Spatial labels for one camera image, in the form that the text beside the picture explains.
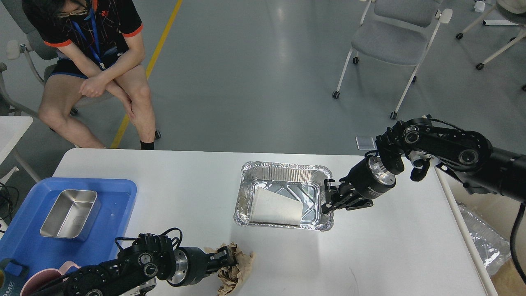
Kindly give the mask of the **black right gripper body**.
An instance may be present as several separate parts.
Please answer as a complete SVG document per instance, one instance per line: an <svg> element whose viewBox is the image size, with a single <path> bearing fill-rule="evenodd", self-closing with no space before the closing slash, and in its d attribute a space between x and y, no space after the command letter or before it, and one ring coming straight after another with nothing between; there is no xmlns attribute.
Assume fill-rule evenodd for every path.
<svg viewBox="0 0 526 296"><path fill-rule="evenodd" d="M396 176L384 167L380 157L368 155L339 182L337 209L353 210L373 206L373 199L395 187Z"/></svg>

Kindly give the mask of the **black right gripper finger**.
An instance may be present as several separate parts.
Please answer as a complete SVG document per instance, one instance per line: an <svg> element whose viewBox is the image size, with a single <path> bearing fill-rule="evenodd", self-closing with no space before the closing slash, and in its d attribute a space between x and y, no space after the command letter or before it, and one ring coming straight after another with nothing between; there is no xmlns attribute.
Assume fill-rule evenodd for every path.
<svg viewBox="0 0 526 296"><path fill-rule="evenodd" d="M339 183L335 182L333 179L324 180L326 206L335 206L341 200Z"/></svg>
<svg viewBox="0 0 526 296"><path fill-rule="evenodd" d="M332 212L333 210L340 210L340 209L349 210L349 206L345 204L335 206L335 205L328 204L328 203L324 203L321 206L321 211L323 214L328 214L329 212Z"/></svg>

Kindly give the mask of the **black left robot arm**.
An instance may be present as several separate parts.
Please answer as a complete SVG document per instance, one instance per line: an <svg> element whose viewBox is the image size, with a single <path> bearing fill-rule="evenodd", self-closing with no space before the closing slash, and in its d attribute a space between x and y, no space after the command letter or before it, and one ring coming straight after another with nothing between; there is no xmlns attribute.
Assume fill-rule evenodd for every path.
<svg viewBox="0 0 526 296"><path fill-rule="evenodd" d="M173 287L199 283L221 268L235 266L231 247L205 253L198 247L182 247L182 234L170 238L172 227L162 234L130 238L115 260L88 265L38 288L34 296L120 296L150 279L165 280Z"/></svg>

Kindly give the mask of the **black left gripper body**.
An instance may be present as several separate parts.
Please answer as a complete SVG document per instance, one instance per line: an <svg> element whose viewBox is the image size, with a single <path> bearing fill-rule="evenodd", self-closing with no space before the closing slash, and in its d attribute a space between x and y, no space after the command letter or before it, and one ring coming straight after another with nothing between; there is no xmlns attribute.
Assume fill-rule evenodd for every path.
<svg viewBox="0 0 526 296"><path fill-rule="evenodd" d="M197 247L181 247L174 251L174 256L175 271L168 279L168 284L173 287L197 284L220 269L214 254L207 254Z"/></svg>

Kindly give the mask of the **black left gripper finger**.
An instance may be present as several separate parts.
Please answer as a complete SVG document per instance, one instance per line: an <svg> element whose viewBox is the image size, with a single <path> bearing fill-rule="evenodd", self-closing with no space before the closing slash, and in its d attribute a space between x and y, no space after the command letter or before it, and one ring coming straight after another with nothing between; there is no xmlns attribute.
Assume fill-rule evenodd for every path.
<svg viewBox="0 0 526 296"><path fill-rule="evenodd" d="M236 266L238 264L237 260L230 260L230 261L220 261L220 260L212 260L209 264L209 272L210 273L217 273L222 268L230 268L233 266Z"/></svg>
<svg viewBox="0 0 526 296"><path fill-rule="evenodd" d="M231 246L223 246L216 250L208 251L213 260L235 260L234 251Z"/></svg>

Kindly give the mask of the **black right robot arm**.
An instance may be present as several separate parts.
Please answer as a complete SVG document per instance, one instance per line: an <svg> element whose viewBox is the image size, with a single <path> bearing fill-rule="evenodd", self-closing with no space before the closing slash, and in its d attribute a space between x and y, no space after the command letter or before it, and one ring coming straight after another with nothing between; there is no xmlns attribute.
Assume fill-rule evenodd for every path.
<svg viewBox="0 0 526 296"><path fill-rule="evenodd" d="M373 200L396 185L404 171L402 157L413 166L411 180L423 180L430 167L437 167L460 182L469 194L498 194L520 202L510 235L510 251L521 279L525 273L517 257L515 240L525 216L526 158L492 146L479 132L461 129L443 120L423 116L399 120L374 141L376 148L338 185L325 179L324 214L337 209L355 210L373 205Z"/></svg>

